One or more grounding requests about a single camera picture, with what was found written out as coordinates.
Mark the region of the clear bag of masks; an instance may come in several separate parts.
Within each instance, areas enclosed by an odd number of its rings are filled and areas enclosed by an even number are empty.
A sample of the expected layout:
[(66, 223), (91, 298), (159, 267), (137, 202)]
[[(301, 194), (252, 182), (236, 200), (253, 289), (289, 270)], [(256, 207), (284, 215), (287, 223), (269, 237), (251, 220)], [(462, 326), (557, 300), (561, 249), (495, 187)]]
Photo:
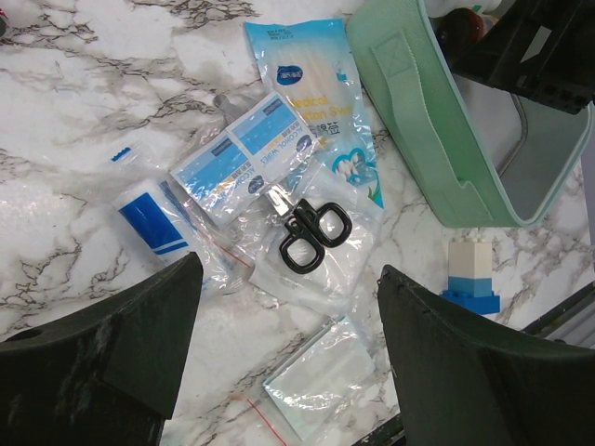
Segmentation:
[(325, 323), (247, 397), (248, 445), (351, 445), (399, 409), (382, 323)]

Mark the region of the cotton swab packet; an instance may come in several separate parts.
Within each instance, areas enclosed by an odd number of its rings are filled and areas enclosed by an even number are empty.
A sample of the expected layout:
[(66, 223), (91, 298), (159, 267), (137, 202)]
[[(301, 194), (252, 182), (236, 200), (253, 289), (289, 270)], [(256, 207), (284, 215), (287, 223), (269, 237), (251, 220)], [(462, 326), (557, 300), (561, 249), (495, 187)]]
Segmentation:
[(321, 162), (384, 206), (359, 73), (342, 19), (247, 22), (263, 84), (291, 102), (324, 144)]

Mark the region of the blue white bandage roll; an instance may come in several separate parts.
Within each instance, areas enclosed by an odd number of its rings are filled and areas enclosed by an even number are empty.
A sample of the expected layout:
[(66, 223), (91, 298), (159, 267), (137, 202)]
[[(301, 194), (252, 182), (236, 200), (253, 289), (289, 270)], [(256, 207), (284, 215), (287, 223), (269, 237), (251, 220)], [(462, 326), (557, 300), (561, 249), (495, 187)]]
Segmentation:
[(244, 261), (192, 213), (180, 187), (154, 163), (148, 148), (126, 145), (110, 158), (110, 167), (119, 179), (132, 182), (117, 194), (114, 208), (164, 265), (195, 253), (203, 265), (204, 294), (229, 294), (241, 286)]

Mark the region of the black scissors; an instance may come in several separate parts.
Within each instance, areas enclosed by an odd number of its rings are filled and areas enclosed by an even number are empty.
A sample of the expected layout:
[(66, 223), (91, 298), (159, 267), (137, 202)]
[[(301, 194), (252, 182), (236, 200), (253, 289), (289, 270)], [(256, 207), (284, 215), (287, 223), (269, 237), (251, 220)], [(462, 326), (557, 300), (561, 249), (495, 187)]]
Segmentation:
[[(305, 275), (318, 269), (325, 257), (326, 248), (336, 248), (345, 243), (352, 232), (352, 222), (348, 213), (334, 202), (324, 203), (315, 208), (308, 200), (295, 200), (281, 185), (271, 186), (266, 196), (275, 212), (284, 221), (288, 235), (279, 245), (279, 254), (284, 263), (296, 274)], [(321, 222), (327, 214), (334, 214), (341, 223), (342, 231), (331, 238), (323, 230)], [(290, 247), (303, 241), (313, 251), (308, 263), (298, 263), (289, 253)]]

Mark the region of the clear gauze pouch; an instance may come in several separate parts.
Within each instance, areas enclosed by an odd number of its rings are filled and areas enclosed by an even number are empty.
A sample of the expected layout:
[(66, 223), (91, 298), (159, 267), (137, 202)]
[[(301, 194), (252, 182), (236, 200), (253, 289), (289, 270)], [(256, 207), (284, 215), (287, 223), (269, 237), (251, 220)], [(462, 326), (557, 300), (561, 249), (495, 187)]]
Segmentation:
[(329, 316), (346, 312), (376, 244), (382, 210), (321, 165), (270, 186), (237, 220), (249, 282)]

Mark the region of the brown medicine bottle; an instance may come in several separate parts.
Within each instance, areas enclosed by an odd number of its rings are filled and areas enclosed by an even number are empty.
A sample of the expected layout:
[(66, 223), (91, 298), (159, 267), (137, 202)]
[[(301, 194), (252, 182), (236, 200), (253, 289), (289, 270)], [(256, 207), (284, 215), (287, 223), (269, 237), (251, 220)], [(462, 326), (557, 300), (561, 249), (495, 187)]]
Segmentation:
[(477, 43), (485, 34), (483, 18), (470, 9), (458, 8), (447, 14), (436, 32), (442, 48), (455, 49)]

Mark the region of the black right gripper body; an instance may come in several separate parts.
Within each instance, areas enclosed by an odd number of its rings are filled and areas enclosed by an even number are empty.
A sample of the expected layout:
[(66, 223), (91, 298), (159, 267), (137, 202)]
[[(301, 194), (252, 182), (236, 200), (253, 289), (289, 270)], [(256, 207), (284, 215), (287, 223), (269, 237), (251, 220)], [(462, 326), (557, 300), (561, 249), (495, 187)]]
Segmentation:
[(594, 3), (516, 1), (452, 71), (577, 114), (594, 101)]

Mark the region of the white plastic bottle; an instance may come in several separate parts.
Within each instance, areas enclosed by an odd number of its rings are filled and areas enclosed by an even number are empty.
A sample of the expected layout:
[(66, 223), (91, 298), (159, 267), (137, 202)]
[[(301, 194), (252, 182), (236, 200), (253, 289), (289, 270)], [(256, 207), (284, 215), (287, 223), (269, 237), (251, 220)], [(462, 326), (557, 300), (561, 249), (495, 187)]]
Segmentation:
[(501, 0), (424, 0), (423, 3), (428, 16), (437, 19), (459, 8), (475, 13), (492, 12), (500, 6)]

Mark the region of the green medicine kit case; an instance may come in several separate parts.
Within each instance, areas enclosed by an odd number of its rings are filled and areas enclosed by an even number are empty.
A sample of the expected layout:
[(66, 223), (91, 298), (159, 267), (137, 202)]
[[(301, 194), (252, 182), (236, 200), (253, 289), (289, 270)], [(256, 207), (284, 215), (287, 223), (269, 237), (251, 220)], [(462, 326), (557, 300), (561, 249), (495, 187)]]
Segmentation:
[(347, 35), (364, 88), (449, 228), (538, 222), (579, 161), (594, 110), (569, 114), (469, 85), (462, 96), (419, 1), (367, 1)]

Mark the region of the blue white toy brick stack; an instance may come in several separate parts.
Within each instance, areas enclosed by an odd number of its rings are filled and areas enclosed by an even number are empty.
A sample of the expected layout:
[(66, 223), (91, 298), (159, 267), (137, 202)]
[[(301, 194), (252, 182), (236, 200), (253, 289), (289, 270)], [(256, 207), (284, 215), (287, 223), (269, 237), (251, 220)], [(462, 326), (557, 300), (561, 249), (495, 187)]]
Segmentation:
[(441, 297), (480, 315), (497, 314), (500, 296), (493, 290), (492, 244), (455, 239), (448, 246), (447, 287)]

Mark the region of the alcohol wipes bag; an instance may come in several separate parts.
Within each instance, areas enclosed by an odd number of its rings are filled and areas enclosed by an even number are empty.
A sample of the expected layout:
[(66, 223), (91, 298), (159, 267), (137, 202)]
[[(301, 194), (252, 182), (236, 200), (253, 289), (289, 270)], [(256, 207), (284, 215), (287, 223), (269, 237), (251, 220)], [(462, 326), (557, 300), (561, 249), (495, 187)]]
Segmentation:
[(287, 98), (271, 92), (170, 169), (219, 228), (320, 148)]

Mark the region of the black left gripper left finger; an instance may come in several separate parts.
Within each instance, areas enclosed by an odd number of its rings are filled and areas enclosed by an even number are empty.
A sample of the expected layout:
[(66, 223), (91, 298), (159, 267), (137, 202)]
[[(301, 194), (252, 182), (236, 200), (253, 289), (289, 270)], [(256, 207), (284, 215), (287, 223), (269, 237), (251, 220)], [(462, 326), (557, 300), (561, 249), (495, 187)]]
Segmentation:
[(196, 254), (1, 345), (5, 445), (156, 445), (199, 307)]

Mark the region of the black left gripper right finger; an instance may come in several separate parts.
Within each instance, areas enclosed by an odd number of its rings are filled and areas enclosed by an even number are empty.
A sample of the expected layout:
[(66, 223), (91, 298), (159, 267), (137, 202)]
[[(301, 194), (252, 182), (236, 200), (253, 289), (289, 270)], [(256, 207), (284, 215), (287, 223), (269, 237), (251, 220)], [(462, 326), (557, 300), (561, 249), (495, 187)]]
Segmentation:
[(593, 350), (490, 321), (391, 265), (377, 299), (407, 444), (593, 444)]

